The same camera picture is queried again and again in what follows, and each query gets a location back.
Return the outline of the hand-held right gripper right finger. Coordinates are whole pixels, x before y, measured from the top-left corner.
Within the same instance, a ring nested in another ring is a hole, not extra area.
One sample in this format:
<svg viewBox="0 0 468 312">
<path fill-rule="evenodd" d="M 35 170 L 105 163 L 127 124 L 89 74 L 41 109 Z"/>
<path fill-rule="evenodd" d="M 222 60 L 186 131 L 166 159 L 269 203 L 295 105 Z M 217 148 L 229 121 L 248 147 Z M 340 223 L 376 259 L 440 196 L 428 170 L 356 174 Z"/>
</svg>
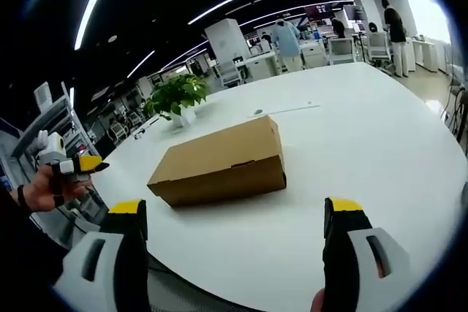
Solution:
<svg viewBox="0 0 468 312">
<path fill-rule="evenodd" d="M 397 311 L 410 289 L 409 254 L 352 200 L 328 197 L 324 311 Z"/>
</svg>

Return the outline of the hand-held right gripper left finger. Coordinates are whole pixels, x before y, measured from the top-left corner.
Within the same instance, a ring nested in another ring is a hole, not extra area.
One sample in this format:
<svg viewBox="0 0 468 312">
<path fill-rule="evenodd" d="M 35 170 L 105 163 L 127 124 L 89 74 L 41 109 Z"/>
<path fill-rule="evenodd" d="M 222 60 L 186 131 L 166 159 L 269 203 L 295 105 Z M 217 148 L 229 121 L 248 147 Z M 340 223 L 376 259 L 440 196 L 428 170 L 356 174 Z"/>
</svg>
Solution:
<svg viewBox="0 0 468 312">
<path fill-rule="evenodd" d="M 109 209 L 64 257 L 54 292 L 71 311 L 148 311 L 146 201 Z"/>
</svg>

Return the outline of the person's left hand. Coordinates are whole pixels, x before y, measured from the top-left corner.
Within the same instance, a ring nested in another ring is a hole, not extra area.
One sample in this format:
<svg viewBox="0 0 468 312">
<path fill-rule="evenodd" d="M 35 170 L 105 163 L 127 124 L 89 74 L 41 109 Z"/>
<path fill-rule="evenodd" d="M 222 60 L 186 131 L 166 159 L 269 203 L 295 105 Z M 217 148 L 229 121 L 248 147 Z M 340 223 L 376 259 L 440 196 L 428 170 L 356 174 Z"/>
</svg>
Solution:
<svg viewBox="0 0 468 312">
<path fill-rule="evenodd" d="M 88 192 L 92 181 L 73 182 L 64 176 L 55 176 L 51 166 L 38 168 L 33 180 L 23 187 L 26 204 L 32 213 L 49 212 Z"/>
</svg>

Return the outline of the person's right hand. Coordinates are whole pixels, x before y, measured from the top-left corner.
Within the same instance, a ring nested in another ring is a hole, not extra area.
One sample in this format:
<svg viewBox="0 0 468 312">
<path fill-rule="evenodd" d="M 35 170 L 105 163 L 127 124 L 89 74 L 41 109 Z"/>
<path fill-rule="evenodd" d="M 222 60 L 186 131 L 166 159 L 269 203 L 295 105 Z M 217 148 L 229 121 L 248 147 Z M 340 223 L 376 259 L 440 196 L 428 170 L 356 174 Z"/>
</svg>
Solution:
<svg viewBox="0 0 468 312">
<path fill-rule="evenodd" d="M 325 289 L 319 290 L 312 300 L 311 312 L 321 312 L 325 297 Z"/>
</svg>

